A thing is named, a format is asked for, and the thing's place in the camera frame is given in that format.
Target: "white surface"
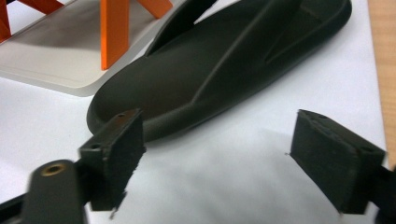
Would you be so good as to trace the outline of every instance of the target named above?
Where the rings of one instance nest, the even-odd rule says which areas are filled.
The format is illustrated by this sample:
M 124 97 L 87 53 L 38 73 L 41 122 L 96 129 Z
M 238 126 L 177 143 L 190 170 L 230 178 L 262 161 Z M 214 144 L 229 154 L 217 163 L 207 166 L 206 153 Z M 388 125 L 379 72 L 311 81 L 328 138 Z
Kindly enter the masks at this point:
M 172 2 L 171 12 L 184 0 Z M 155 20 L 139 3 L 131 1 L 131 47 L 110 69 L 103 71 L 99 5 L 99 0 L 68 2 L 0 44 L 0 76 L 78 96 L 93 95 L 131 62 L 170 15 Z M 11 3 L 8 14 L 12 32 L 43 16 L 20 2 Z
M 374 223 L 373 206 L 369 216 L 339 216 L 285 155 L 300 108 L 385 148 L 368 7 L 353 5 L 347 26 L 274 85 L 182 135 L 148 144 L 115 219 L 90 212 L 90 222 Z M 91 99 L 0 78 L 0 201 L 24 193 L 43 163 L 78 158 L 91 136 Z

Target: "orange plastic stand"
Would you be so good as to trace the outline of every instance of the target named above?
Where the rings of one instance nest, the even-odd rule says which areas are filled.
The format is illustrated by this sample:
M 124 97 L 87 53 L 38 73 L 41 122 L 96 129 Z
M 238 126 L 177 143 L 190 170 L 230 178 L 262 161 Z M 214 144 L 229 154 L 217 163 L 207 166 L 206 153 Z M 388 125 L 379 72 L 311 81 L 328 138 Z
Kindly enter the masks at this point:
M 56 0 L 18 0 L 18 1 L 46 15 L 50 14 L 53 11 L 56 11 L 57 9 L 59 9 L 64 5 Z
M 6 0 L 0 0 L 0 43 L 11 37 Z
M 169 0 L 137 0 L 156 19 L 172 8 Z M 129 0 L 101 0 L 102 69 L 113 65 L 129 48 Z

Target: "black rubber flip-flop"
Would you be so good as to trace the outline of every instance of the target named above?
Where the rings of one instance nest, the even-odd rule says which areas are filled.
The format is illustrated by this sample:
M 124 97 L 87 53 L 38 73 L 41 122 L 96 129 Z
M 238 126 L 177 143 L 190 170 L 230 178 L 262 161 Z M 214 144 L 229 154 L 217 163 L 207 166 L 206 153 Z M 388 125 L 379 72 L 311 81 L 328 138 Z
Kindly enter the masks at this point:
M 141 108 L 146 141 L 194 126 L 265 88 L 336 34 L 349 0 L 241 0 L 194 22 L 216 0 L 187 0 L 144 56 L 112 77 L 87 116 L 95 133 Z

